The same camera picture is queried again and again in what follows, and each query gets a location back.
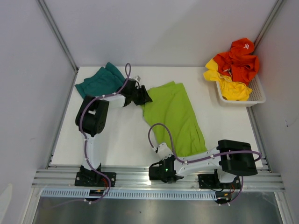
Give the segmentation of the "lime green shorts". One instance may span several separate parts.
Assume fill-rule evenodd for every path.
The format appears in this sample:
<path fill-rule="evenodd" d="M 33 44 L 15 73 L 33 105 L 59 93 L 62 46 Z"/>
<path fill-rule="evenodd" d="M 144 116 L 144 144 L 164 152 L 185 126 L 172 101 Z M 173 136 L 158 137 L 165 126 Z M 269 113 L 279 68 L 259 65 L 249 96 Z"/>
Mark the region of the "lime green shorts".
<path fill-rule="evenodd" d="M 169 82 L 148 90 L 152 102 L 142 106 L 148 125 L 164 124 L 169 130 L 157 125 L 153 128 L 156 140 L 171 147 L 169 134 L 178 157 L 191 156 L 207 151 L 205 139 L 182 83 Z"/>

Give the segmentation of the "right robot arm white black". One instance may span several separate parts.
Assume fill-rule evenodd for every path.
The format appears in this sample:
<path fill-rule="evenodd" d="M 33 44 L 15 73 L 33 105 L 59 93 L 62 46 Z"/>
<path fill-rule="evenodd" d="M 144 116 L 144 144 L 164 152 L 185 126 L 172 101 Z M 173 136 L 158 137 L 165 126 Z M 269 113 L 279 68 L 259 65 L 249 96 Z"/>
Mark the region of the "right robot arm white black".
<path fill-rule="evenodd" d="M 256 175 L 256 162 L 262 158 L 249 143 L 233 140 L 220 140 L 218 146 L 192 156 L 177 157 L 166 143 L 153 151 L 160 161 L 149 167 L 151 181 L 173 183 L 195 172 L 214 170 L 213 182 L 218 188 L 226 187 L 237 176 Z"/>

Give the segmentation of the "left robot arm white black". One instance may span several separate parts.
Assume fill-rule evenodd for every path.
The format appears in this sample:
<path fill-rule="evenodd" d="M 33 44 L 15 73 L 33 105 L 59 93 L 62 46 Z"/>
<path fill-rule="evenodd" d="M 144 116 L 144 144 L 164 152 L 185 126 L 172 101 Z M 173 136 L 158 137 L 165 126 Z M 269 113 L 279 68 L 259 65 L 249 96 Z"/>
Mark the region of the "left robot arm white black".
<path fill-rule="evenodd" d="M 145 105 L 152 101 L 146 87 L 132 78 L 126 78 L 123 86 L 112 94 L 85 96 L 75 124 L 84 139 L 84 160 L 79 173 L 85 175 L 85 181 L 90 186 L 98 186 L 104 176 L 101 172 L 100 151 L 95 148 L 94 142 L 95 136 L 105 128 L 108 110 L 128 106 L 131 102 Z"/>

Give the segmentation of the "teal green shorts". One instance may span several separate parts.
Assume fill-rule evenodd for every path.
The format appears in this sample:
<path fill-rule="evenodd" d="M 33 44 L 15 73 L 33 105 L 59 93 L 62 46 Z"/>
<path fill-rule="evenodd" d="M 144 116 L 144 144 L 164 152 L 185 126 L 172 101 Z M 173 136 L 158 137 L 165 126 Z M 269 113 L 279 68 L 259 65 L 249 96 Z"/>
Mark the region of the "teal green shorts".
<path fill-rule="evenodd" d="M 92 77 L 85 78 L 75 87 L 82 98 L 86 96 L 98 97 L 116 92 L 123 86 L 125 77 L 112 63 L 108 62 Z"/>

